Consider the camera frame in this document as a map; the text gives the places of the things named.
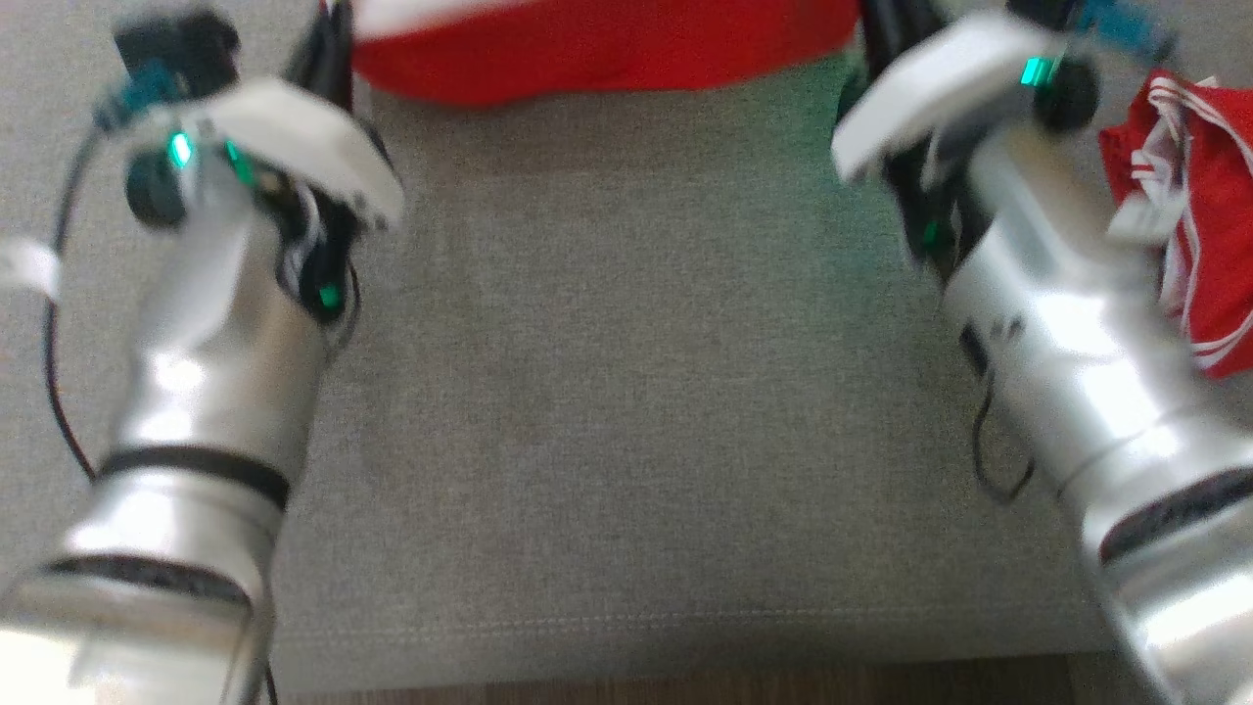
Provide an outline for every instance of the folded red garment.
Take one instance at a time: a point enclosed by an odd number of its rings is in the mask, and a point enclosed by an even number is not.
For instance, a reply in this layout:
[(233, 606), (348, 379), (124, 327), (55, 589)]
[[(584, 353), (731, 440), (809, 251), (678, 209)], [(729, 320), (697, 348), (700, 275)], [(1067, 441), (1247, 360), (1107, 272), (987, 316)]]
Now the folded red garment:
[(546, 93), (698, 89), (848, 43), (855, 0), (355, 0), (355, 68), (456, 105)]
[(1149, 76), (1128, 121), (1100, 135), (1121, 202), (1185, 197), (1165, 249), (1162, 303), (1212, 378), (1253, 368), (1253, 91)]

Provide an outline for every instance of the clothing tag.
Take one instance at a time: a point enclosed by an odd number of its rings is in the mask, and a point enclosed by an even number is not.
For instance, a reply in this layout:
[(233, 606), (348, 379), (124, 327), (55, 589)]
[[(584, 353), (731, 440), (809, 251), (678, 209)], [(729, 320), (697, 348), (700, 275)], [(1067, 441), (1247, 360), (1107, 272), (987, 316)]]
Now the clothing tag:
[(1184, 190), (1167, 193), (1160, 203), (1150, 202), (1143, 193), (1133, 193), (1109, 223), (1109, 238), (1124, 244), (1165, 247), (1187, 208), (1188, 193)]
[(29, 237), (0, 237), (0, 289), (34, 288), (56, 301), (61, 260), (46, 244)]

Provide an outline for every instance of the red fabric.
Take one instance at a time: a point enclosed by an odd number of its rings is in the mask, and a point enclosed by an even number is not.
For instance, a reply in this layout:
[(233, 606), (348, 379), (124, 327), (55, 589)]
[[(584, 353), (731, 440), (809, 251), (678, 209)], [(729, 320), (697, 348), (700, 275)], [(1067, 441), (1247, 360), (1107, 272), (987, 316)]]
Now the red fabric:
[(1253, 369), (1253, 91), (1194, 85), (1164, 71), (1150, 76), (1128, 123), (1101, 133), (1116, 198), (1139, 188), (1138, 173), (1152, 172), (1133, 167), (1131, 157), (1158, 116), (1172, 113), (1182, 126), (1175, 142), (1189, 200), (1173, 243), (1190, 274), (1180, 327), (1205, 374), (1223, 378)]
[(355, 68), (383, 90), (456, 105), (698, 89), (831, 53), (857, 18), (853, 0), (536, 0), (360, 41)]

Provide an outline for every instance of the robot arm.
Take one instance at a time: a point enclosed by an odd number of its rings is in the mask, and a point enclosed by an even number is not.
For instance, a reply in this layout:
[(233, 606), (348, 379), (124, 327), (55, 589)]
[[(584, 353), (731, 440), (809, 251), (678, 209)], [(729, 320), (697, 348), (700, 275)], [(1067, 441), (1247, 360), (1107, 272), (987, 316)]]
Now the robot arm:
[[(170, 23), (145, 21), (143, 46), (160, 46)], [(212, 26), (174, 24), (190, 39)], [(236, 84), (193, 61), (193, 83), (223, 85), (137, 115), (128, 198), (177, 242), (140, 313), (89, 506), (0, 600), (0, 700), (253, 701), (274, 617), (269, 565), (304, 466), (325, 328), (343, 311), (347, 248), (403, 205), (345, 93), (311, 91), (316, 75), (347, 84), (347, 56), (327, 60), (301, 85)], [(133, 75), (140, 65), (152, 64)]]
[[(876, 30), (906, 16), (893, 5), (918, 4), (863, 4), (868, 51), (893, 61), (837, 128), (841, 173), (886, 162), (902, 210), (959, 223), (951, 238), (913, 239), (915, 252), (940, 274), (954, 333), (1056, 490), (1094, 592), (1152, 691), (1177, 705), (1248, 702), (1253, 433), (1229, 421), (1159, 312), (1150, 257), (1106, 235), (1113, 204), (1076, 182), (1039, 114), (976, 123), (980, 139), (930, 185), (921, 164), (892, 169), (997, 94), (1034, 91), (1020, 85), (1029, 63), (1060, 61), (1061, 43), (1000, 13), (912, 35)], [(971, 43), (981, 49), (964, 50)], [(937, 69), (936, 56), (956, 64)]]

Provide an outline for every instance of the wooden floor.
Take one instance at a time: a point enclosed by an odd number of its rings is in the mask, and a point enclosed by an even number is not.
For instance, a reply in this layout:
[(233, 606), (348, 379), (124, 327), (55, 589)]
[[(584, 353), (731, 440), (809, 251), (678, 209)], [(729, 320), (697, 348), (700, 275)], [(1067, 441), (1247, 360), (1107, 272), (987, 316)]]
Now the wooden floor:
[(1144, 705), (1113, 656), (482, 685), (283, 697), (283, 705)]

